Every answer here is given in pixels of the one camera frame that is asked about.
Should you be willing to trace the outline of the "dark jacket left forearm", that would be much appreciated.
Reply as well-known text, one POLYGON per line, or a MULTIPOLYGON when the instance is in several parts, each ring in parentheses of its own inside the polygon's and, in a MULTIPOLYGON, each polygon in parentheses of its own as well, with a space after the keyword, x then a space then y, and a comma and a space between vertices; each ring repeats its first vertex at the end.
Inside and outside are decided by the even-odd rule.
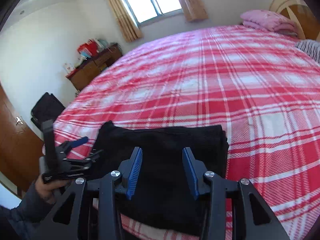
POLYGON ((17 207, 1 206, 1 239, 31 239, 52 206, 40 198, 33 182, 17 207))

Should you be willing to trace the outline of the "person's left hand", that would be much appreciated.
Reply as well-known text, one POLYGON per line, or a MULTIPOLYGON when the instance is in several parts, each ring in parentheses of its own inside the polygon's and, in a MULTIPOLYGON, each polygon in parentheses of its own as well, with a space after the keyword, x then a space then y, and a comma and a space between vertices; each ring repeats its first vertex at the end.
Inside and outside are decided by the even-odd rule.
POLYGON ((43 182, 42 176, 39 175, 35 181, 35 190, 45 202, 48 204, 54 204, 56 202, 56 197, 54 191, 65 187, 69 183, 68 180, 55 180, 50 183, 45 184, 43 182))

